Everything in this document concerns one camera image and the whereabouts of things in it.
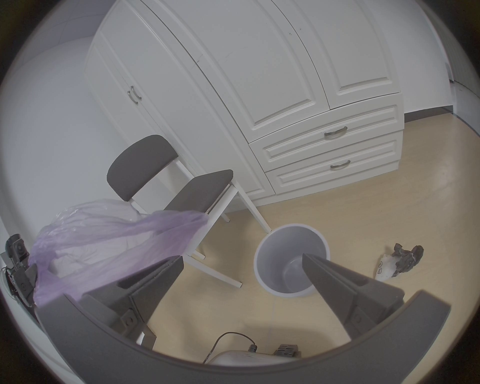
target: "wooden floor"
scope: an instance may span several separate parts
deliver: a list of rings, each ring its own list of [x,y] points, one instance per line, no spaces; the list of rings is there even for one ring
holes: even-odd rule
[[[425,289],[452,304],[432,348],[405,380],[416,383],[457,341],[480,297],[480,138],[453,115],[405,124],[398,171],[298,199],[260,207],[272,228],[303,223],[326,238],[331,260],[373,277],[377,262],[399,242],[424,247],[421,262],[388,281],[408,300]],[[349,341],[322,297],[284,299],[266,292],[253,273],[265,236],[248,211],[218,221],[200,250],[204,263],[243,282],[238,289],[185,266],[149,326],[154,350],[201,362],[216,338],[237,331],[258,352],[298,344],[304,357]],[[248,340],[228,335],[215,353],[246,350]]]

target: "cabinet handle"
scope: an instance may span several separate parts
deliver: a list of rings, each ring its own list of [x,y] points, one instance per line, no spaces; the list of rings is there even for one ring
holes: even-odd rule
[[[135,92],[135,89],[134,89],[133,85],[130,85],[130,89],[132,90],[133,94],[134,94],[135,96],[137,96],[137,99],[142,100],[142,97],[141,97],[141,96],[138,96],[138,93]]]
[[[344,134],[346,131],[347,131],[348,127],[345,126],[343,128],[340,128],[336,131],[333,131],[333,132],[325,132],[324,135],[325,137],[329,137],[329,136],[334,136],[334,135],[339,135],[339,134]]]
[[[128,97],[135,103],[135,104],[138,104],[138,101],[135,101],[132,97],[132,94],[130,93],[130,91],[127,92],[128,93]]]
[[[343,164],[339,164],[339,165],[331,165],[330,168],[331,169],[337,169],[337,168],[340,168],[340,167],[346,167],[348,164],[350,164],[351,161],[350,160],[347,160],[346,163],[343,163]]]

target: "white chair leg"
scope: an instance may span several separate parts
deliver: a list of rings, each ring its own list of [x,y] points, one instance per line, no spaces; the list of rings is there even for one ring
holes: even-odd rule
[[[238,184],[238,182],[234,179],[232,180],[232,184],[235,188],[237,188],[238,193],[240,198],[243,200],[245,205],[247,206],[248,210],[252,213],[253,217],[257,219],[257,221],[260,223],[262,228],[266,233],[272,232],[272,229],[269,227],[263,216],[258,212],[258,209],[255,205],[253,205],[252,201],[248,197],[248,195],[245,193],[243,188]]]
[[[230,219],[228,218],[228,216],[224,213],[222,213],[222,219],[224,219],[227,223],[230,222]]]
[[[205,260],[205,255],[201,254],[198,251],[193,251],[192,254],[194,254],[195,256],[197,256],[201,260]]]
[[[234,280],[231,277],[225,276],[224,274],[217,272],[215,269],[207,267],[205,264],[202,264],[201,262],[195,260],[189,255],[183,255],[183,261],[187,264],[190,264],[192,267],[200,269],[202,272],[205,272],[210,276],[216,277],[219,280],[225,281],[226,283],[233,285],[234,287],[240,288],[242,286],[241,282]]]

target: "white wardrobe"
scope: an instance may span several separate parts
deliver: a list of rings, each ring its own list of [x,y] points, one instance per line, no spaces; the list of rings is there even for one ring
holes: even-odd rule
[[[361,0],[118,0],[85,76],[128,144],[161,134],[256,205],[398,168],[403,99]]]

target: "trash can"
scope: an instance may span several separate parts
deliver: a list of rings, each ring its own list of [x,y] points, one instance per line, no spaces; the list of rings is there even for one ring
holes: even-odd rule
[[[330,250],[320,232],[304,224],[287,224],[270,232],[255,253],[253,269],[260,285],[281,297],[315,292],[302,269],[302,255],[311,253],[330,260]]]

